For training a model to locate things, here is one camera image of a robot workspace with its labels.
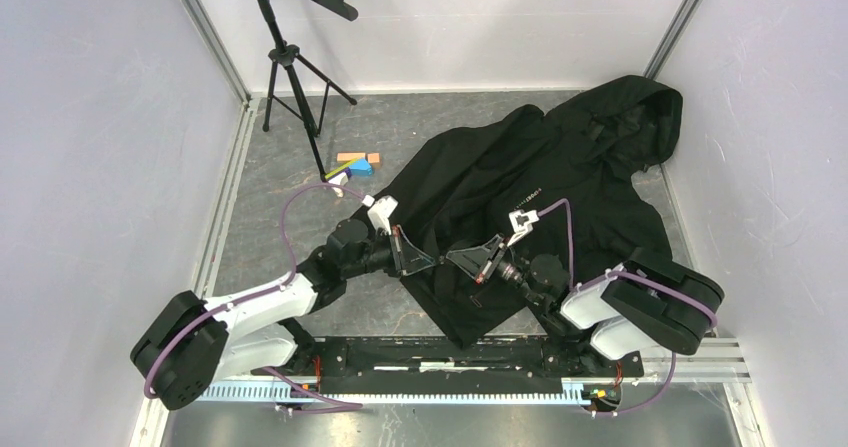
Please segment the black hooded jacket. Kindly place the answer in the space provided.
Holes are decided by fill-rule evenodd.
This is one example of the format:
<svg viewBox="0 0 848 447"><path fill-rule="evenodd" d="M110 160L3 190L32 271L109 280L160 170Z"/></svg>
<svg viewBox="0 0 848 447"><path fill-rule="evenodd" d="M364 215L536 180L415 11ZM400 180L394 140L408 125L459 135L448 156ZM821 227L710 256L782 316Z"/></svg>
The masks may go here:
<svg viewBox="0 0 848 447"><path fill-rule="evenodd" d="M644 248L672 254L659 212L632 178L667 161L681 131L681 93L624 76L549 111L524 105L482 127L428 140L384 188L391 219L431 256L511 230L515 210L539 213L516 255L552 254L585 282Z"/></svg>

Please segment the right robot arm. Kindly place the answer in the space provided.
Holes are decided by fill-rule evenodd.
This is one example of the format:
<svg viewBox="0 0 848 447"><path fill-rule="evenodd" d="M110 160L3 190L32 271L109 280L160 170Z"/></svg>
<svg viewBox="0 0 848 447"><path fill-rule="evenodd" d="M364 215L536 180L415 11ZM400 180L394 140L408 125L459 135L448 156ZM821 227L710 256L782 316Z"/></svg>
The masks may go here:
<svg viewBox="0 0 848 447"><path fill-rule="evenodd" d="M717 324L723 289L649 250L637 248L599 276L575 283L555 255L516 256L519 238L497 234L484 244L453 248L444 259L483 288L510 287L551 336L587 335L577 359L591 375L649 347L692 355Z"/></svg>

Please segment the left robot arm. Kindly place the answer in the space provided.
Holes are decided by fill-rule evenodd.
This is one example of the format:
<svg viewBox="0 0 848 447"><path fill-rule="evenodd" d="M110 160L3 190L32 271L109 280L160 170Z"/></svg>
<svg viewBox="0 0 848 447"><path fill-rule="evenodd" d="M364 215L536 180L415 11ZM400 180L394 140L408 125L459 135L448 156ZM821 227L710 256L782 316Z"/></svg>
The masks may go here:
<svg viewBox="0 0 848 447"><path fill-rule="evenodd" d="M144 395L169 410L234 375L278 366L302 374L313 364L314 348L293 319L337 300L351 278L379 271L407 277L439 261L398 225L372 230L360 220L345 220L278 279L207 299L192 291L176 294L132 348L130 360L144 378Z"/></svg>

